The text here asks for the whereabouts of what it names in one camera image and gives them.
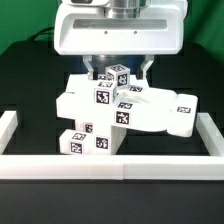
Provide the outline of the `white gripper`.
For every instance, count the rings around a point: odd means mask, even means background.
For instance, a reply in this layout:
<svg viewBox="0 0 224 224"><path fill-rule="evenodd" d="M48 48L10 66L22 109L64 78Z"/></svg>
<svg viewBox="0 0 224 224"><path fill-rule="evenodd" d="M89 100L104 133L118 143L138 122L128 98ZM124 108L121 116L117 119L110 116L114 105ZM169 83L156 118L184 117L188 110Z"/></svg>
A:
<svg viewBox="0 0 224 224"><path fill-rule="evenodd" d="M98 79L91 55L146 55L136 79L144 80L153 55L176 54L183 45L187 0L62 0L54 47L84 55L90 80Z"/></svg>

